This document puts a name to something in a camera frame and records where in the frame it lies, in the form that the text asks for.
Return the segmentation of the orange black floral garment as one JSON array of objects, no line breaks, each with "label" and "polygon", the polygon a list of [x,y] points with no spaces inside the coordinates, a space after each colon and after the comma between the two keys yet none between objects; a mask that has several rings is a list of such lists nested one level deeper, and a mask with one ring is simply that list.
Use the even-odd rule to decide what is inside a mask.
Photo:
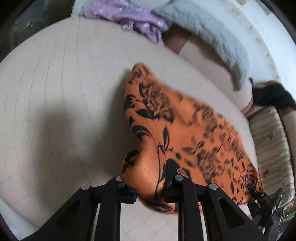
[{"label": "orange black floral garment", "polygon": [[149,208],[178,212],[163,192],[175,175],[203,186],[215,183],[238,205],[251,201],[249,185],[263,191],[232,123],[207,103],[162,84],[143,63],[133,66],[125,85],[124,111],[140,143],[125,156],[121,179]]}]

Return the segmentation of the striped floral cushion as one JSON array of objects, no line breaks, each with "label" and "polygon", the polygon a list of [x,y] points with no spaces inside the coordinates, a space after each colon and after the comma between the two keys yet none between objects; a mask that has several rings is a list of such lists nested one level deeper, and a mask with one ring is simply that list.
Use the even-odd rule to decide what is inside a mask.
[{"label": "striped floral cushion", "polygon": [[281,188],[281,206],[295,197],[295,171],[287,131],[276,108],[260,109],[249,117],[258,172],[267,195]]}]

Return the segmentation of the black garment on headboard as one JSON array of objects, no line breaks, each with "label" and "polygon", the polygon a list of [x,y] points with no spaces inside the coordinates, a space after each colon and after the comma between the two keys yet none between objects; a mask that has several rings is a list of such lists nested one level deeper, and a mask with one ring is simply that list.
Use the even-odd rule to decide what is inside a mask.
[{"label": "black garment on headboard", "polygon": [[291,108],[295,110],[295,100],[292,95],[275,80],[255,84],[253,78],[249,78],[252,84],[253,104],[258,106],[273,106],[276,109]]}]

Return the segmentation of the pink folded blanket roll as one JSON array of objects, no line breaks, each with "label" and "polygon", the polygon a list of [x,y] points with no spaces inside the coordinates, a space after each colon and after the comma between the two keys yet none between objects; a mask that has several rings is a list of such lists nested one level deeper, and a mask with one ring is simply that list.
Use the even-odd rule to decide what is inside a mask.
[{"label": "pink folded blanket roll", "polygon": [[211,80],[243,114],[250,111],[253,105],[250,80],[245,80],[243,90],[234,90],[233,75],[209,44],[175,24],[169,28],[163,41],[171,51]]}]

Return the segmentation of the grey quilted blanket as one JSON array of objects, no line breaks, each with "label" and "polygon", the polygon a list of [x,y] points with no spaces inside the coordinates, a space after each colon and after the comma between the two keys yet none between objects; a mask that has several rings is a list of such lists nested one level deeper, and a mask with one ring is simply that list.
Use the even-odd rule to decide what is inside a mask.
[{"label": "grey quilted blanket", "polygon": [[248,53],[222,22],[192,1],[168,1],[152,11],[168,25],[178,25],[210,45],[233,75],[234,90],[245,88]]}]

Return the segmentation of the purple floral garment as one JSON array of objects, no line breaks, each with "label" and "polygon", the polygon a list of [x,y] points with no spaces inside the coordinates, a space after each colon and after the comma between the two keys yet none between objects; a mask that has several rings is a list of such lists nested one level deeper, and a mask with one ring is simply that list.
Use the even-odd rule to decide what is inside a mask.
[{"label": "purple floral garment", "polygon": [[169,27],[166,21],[150,9],[137,6],[131,1],[97,1],[85,4],[80,16],[103,19],[121,25],[126,31],[134,30],[146,36],[152,43],[162,40]]}]

